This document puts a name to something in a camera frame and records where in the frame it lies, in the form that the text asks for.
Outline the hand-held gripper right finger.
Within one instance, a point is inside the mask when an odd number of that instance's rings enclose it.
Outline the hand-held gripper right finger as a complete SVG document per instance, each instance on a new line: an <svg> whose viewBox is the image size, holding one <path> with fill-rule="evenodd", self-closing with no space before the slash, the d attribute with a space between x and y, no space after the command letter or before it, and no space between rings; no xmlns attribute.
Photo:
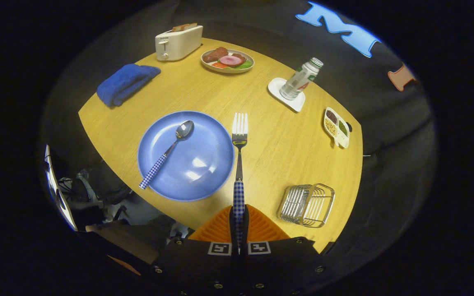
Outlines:
<svg viewBox="0 0 474 296"><path fill-rule="evenodd" d="M324 285L329 266L304 236L290 237L257 208L240 222L240 294L306 296Z"/></svg>

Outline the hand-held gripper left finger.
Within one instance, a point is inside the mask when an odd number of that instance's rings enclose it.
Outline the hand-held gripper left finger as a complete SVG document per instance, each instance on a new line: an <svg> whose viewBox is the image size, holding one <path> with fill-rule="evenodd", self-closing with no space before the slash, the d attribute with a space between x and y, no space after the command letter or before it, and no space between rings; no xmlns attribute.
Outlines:
<svg viewBox="0 0 474 296"><path fill-rule="evenodd" d="M153 282L169 296L234 296L239 248L227 206L187 238L172 238L153 263Z"/></svg>

